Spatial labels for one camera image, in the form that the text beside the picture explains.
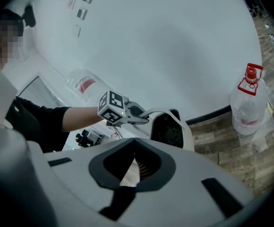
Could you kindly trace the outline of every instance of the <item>white wall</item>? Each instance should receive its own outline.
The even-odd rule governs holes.
[[[7,64],[3,73],[17,90],[21,90],[39,72],[46,72],[47,70],[50,70],[49,64],[39,53],[35,52],[25,61],[19,60],[15,64]]]
[[[39,53],[64,76],[86,67],[145,109],[185,120],[221,109],[247,63],[262,62],[243,0],[68,1],[33,2]]]

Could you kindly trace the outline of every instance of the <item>red label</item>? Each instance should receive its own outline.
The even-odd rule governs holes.
[[[246,120],[244,120],[244,119],[241,119],[241,124],[242,125],[247,125],[247,126],[251,126],[251,125],[256,125],[256,124],[258,124],[258,123],[260,123],[259,122],[259,120],[255,120],[255,121],[246,121]]]
[[[79,91],[81,93],[84,93],[86,91],[86,89],[95,82],[94,79],[88,79],[87,81],[85,81],[79,88]]]

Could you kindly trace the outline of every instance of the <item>plastic water bottle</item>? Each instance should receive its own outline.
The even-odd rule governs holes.
[[[264,118],[269,89],[262,73],[262,66],[249,63],[245,76],[231,93],[232,124],[242,135],[256,132]]]
[[[86,107],[98,106],[99,99],[111,89],[101,79],[86,69],[75,69],[67,78],[66,88]]]

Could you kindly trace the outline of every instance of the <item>black and white marker cube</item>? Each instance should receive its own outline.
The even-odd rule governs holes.
[[[112,124],[126,117],[124,97],[111,90],[107,91],[99,100],[98,116]]]

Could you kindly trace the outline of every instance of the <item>white container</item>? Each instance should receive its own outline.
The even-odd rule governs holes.
[[[232,125],[242,135],[256,132],[264,118],[269,89],[262,72],[262,66],[249,63],[231,93]]]
[[[86,69],[75,69],[70,72],[66,88],[86,107],[98,106],[100,97],[111,89]]]

